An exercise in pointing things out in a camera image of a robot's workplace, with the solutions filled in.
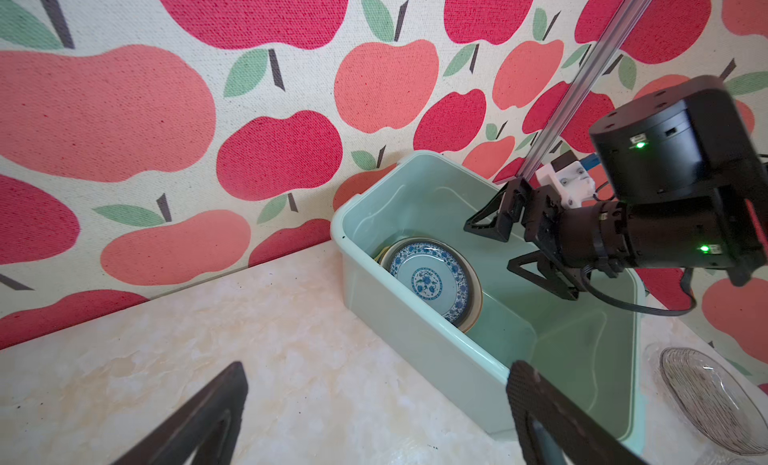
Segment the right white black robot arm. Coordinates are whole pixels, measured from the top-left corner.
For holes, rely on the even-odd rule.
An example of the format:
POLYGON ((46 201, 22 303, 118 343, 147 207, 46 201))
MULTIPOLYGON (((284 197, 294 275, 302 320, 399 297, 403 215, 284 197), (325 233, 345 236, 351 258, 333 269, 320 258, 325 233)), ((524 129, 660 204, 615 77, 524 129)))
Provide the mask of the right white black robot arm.
POLYGON ((533 252, 508 269, 566 300, 591 292, 593 272, 696 268, 746 285, 767 262, 767 166, 724 82, 704 75, 626 103, 589 131, 614 190, 569 209, 548 184, 505 184, 465 223, 507 241, 515 224, 533 252))

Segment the small teal patterned plate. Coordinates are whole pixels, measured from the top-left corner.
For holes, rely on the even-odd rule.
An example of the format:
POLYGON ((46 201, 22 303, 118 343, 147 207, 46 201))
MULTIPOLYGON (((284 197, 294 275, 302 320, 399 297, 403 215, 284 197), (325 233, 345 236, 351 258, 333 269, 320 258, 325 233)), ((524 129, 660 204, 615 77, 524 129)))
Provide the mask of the small teal patterned plate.
POLYGON ((417 240, 399 246, 384 261, 387 271, 454 325, 471 304, 470 281, 457 256, 442 245, 417 240))

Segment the cream plate with bamboo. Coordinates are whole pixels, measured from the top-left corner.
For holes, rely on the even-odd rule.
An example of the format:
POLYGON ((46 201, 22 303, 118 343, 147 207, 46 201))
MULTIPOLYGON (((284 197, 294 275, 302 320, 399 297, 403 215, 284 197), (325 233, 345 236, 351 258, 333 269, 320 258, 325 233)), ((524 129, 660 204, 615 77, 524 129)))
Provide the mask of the cream plate with bamboo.
POLYGON ((469 311, 464 317, 464 320, 460 322, 458 325, 454 325, 456 328, 458 328, 461 332, 466 333, 468 332, 478 321, 480 313, 482 311, 482 304, 483 304, 483 298, 482 298, 482 290, 481 290, 481 284, 479 281, 479 277, 477 276, 477 273, 473 269, 473 267, 469 264, 469 262, 454 248, 450 247, 449 245, 428 237, 409 237, 409 238, 403 238, 399 241, 394 242, 391 245, 387 245, 383 247, 383 249, 379 252, 379 254, 375 257, 375 260, 379 265, 382 266, 386 271, 384 261, 388 258, 390 258, 394 251, 401 245, 410 243, 412 241, 417 240, 426 240, 430 241, 439 245, 444 246, 447 248, 450 252, 455 254, 459 260, 459 262, 465 267, 469 281, 470 281, 470 293, 471 293, 471 304, 469 311))

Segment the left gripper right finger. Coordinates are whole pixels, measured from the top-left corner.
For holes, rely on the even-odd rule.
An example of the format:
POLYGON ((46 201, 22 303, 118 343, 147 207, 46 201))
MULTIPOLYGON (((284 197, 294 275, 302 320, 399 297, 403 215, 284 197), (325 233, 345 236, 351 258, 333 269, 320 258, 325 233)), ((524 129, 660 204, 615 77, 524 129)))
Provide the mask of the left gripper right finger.
POLYGON ((506 394, 528 464, 644 462, 525 361, 510 367, 506 394))

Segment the smoky brown glass plate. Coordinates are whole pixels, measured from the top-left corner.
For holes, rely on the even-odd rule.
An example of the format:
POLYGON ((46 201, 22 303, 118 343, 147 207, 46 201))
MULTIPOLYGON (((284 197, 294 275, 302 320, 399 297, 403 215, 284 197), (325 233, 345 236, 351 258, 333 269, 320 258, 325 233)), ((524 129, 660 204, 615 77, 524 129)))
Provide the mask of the smoky brown glass plate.
POLYGON ((767 453, 767 420, 735 377, 693 348, 667 347, 659 377, 683 417, 720 448, 740 456, 767 453))

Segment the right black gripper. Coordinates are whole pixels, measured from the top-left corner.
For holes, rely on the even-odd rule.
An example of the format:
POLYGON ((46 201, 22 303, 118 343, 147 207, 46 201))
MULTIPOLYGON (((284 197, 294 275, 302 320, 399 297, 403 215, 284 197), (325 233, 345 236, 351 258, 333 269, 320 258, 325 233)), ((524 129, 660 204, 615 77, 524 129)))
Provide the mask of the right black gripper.
POLYGON ((551 185, 531 194, 525 178, 506 182, 463 230, 507 242, 522 214, 524 238, 540 251, 511 259, 507 270, 561 299, 577 300, 585 291, 578 269, 591 266, 613 276, 636 265, 626 204, 601 201, 569 209, 551 185))

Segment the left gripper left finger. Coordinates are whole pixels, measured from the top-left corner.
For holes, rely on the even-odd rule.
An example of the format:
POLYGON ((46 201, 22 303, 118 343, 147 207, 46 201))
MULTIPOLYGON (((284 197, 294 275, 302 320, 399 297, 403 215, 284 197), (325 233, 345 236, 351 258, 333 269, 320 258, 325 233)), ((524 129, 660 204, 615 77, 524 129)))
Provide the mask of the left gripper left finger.
POLYGON ((234 361, 117 464, 229 464, 241 430, 248 382, 234 361))

